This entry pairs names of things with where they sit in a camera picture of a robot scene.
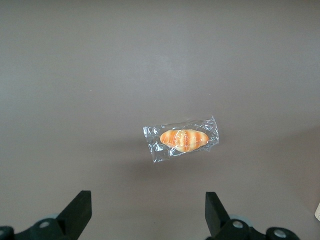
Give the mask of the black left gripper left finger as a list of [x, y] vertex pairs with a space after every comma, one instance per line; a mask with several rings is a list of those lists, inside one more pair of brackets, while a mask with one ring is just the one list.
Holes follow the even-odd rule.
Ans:
[[92, 195], [80, 191], [56, 218], [45, 218], [14, 235], [16, 240], [77, 240], [92, 217]]

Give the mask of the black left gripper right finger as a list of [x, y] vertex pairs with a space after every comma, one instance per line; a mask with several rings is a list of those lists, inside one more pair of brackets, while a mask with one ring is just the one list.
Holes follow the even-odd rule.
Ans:
[[228, 215], [215, 192], [205, 194], [205, 220], [210, 232], [209, 240], [298, 240], [289, 229], [270, 227], [260, 233], [245, 221]]

